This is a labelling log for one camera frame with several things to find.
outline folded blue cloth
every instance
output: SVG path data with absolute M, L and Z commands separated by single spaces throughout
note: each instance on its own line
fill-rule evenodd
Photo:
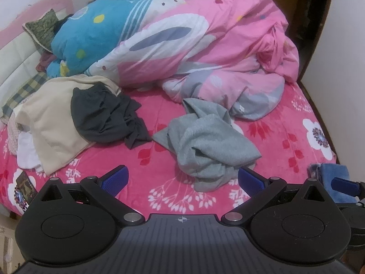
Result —
M 308 167 L 308 176 L 318 179 L 329 193 L 335 203 L 357 203 L 355 197 L 334 191 L 331 182 L 335 177 L 350 180 L 350 174 L 347 167 L 335 163 L 316 163 Z

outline maroon cloth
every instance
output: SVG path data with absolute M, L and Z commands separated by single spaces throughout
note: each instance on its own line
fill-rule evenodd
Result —
M 46 72 L 46 69 L 49 66 L 49 64 L 56 58 L 57 57 L 53 53 L 50 53 L 49 51 L 45 50 L 41 55 L 41 58 L 39 59 L 39 64 L 37 65 L 37 67 L 35 67 L 35 69 L 38 72 Z

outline white padded headboard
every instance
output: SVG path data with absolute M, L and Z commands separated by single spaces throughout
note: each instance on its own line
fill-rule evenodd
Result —
M 73 13 L 71 0 L 42 0 L 0 31 L 0 109 L 25 81 L 37 74 L 35 67 L 42 49 L 24 31 L 23 23 L 39 19 L 51 8 L 58 19 Z

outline blue gripper pad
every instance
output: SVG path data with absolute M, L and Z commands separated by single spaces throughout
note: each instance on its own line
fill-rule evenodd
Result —
M 250 197 L 264 190 L 268 186 L 266 181 L 266 178 L 252 170 L 248 171 L 244 168 L 238 170 L 238 184 Z
M 124 165 L 119 165 L 112 171 L 100 177 L 97 184 L 113 197 L 127 185 L 129 179 L 128 168 Z
M 343 178 L 335 177 L 331 181 L 331 188 L 334 191 L 341 192 L 343 194 L 357 197 L 360 195 L 360 185 L 357 182 L 346 180 Z

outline white stripe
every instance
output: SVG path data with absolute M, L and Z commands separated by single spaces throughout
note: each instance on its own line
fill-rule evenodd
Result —
M 146 1 L 144 1 L 144 4 L 141 4 L 141 5 L 139 5 L 138 6 L 138 9 L 134 12 L 134 16 L 133 16 L 133 19 L 132 19 L 132 22 L 133 22 L 133 20 L 136 18 L 136 16 L 137 16 L 137 13 L 138 13 L 138 10 L 141 8 L 141 7 L 143 7 L 143 6 L 146 6 L 147 4 L 148 4 L 148 2 L 149 1 L 152 1 L 152 0 L 146 0 Z M 129 29 L 128 29 L 128 31 L 127 31 L 127 36 L 126 36 L 126 38 L 128 38 L 129 37 L 129 35 L 130 35 L 130 33 L 131 33 L 131 27 L 132 27 L 132 23 L 130 24 L 130 26 L 129 26 Z
M 143 9 L 142 9 L 142 11 L 141 11 L 141 13 L 140 13 L 140 15 L 139 15 L 139 17 L 138 17 L 137 23 L 136 23 L 136 25 L 134 26 L 134 29 L 132 30 L 132 34 L 133 34 L 133 32 L 136 30 L 136 27 L 137 27 L 137 26 L 141 23 L 141 21 L 143 20 L 144 16 L 142 16 L 142 15 L 143 15 L 143 12 L 145 11 L 145 9 L 146 9 L 147 5 L 148 5 L 148 3 L 146 3 L 146 4 L 145 4 L 145 6 L 143 7 Z
M 121 41 L 122 41 L 122 37 L 123 37 L 124 31 L 125 31 L 125 29 L 126 29 L 126 27 L 127 27 L 128 23 L 129 23 L 130 16 L 132 15 L 132 13 L 133 13 L 134 9 L 135 9 L 136 7 L 138 7 L 138 5 L 139 5 L 139 4 L 141 4 L 142 2 L 143 2 L 143 0 L 139 0 L 139 1 L 136 3 L 136 5 L 134 5 L 134 7 L 132 8 L 132 10 L 130 11 L 130 13 L 129 13 L 129 15 L 128 15 L 127 19 L 125 20 L 125 24 L 124 24 L 124 27 L 123 27 L 122 33 L 120 34 L 120 37 L 119 37 L 119 41 L 118 41 L 117 46 L 118 46 L 118 45 L 119 45 L 119 43 L 121 43 Z

